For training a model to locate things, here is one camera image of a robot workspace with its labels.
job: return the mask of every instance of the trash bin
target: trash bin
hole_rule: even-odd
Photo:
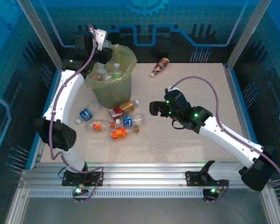
[[[119,63],[122,77],[109,81],[93,80],[91,77],[93,73],[97,72],[97,64],[95,64],[92,72],[87,75],[85,83],[92,88],[102,106],[113,108],[131,98],[132,71],[136,66],[137,59],[135,54],[126,46],[116,44],[109,46],[109,48],[113,49],[113,54],[106,65],[106,71],[111,72],[114,63]]]

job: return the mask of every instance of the beige work surface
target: beige work surface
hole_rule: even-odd
[[[70,112],[69,126],[76,130],[76,145],[87,162],[205,162],[238,161],[232,154],[193,131],[175,130],[170,118],[151,116],[149,103],[163,101],[164,89],[186,76],[200,76],[210,81],[219,97],[219,116],[222,123],[242,135],[238,115],[232,100],[225,72],[220,63],[171,63],[155,78],[148,74],[154,63],[139,63],[132,74],[132,97],[140,105],[133,114],[145,114],[145,124],[140,132],[124,139],[112,140],[110,132],[85,129],[85,123],[75,120],[81,109],[95,100],[93,91],[85,84],[79,89]],[[211,88],[201,80],[189,79],[178,85],[192,106],[200,105],[215,114],[215,96]],[[108,110],[94,116],[95,119],[112,121]],[[41,162],[51,162],[49,147],[45,146]]]

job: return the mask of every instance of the enclosure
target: enclosure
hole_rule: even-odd
[[[139,99],[135,113],[145,114],[146,123],[126,140],[92,137],[75,124],[95,99],[82,85],[69,125],[88,166],[105,167],[105,183],[81,207],[72,200],[73,188],[61,186],[64,164],[51,160],[33,122],[53,99],[74,33],[89,24],[134,52],[131,99]],[[168,68],[150,79],[163,57]],[[236,165],[238,159],[149,114],[149,102],[163,100],[164,89],[185,76],[210,81],[221,121],[277,148],[280,167],[280,0],[0,0],[0,223],[280,223],[280,186],[255,192],[232,182],[226,198],[213,205],[186,195],[203,188],[187,187],[184,172],[210,160]],[[215,113],[206,84],[188,80],[179,88],[192,105]],[[99,118],[108,119],[108,110]],[[272,180],[278,179],[276,172]]]

